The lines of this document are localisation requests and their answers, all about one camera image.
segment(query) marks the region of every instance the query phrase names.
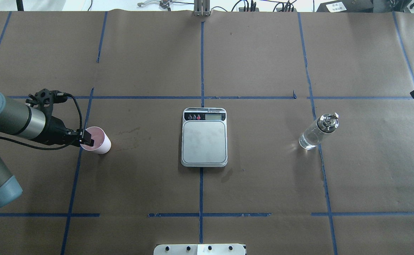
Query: scale display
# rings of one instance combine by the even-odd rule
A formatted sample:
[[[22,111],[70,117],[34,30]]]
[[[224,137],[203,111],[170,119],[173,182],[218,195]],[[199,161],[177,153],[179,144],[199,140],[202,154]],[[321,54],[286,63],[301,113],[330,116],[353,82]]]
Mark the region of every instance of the scale display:
[[[181,163],[221,168],[228,163],[228,124],[223,108],[186,108],[182,116]]]

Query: metal lid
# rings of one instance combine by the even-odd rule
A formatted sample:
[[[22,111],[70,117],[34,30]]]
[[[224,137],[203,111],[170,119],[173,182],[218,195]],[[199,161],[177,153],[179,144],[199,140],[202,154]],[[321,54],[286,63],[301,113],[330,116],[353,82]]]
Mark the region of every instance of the metal lid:
[[[320,118],[317,120],[317,126],[323,132],[331,133],[335,131],[339,126],[338,118],[339,118],[339,115],[337,113],[324,114],[320,116]]]

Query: cup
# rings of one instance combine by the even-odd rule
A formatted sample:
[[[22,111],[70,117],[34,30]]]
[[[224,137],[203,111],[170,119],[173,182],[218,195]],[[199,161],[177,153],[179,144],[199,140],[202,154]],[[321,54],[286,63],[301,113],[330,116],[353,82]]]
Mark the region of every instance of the cup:
[[[98,126],[91,126],[88,127],[86,131],[91,134],[91,139],[94,140],[94,146],[91,147],[81,144],[81,147],[84,150],[97,154],[105,154],[111,149],[111,141],[103,129]]]

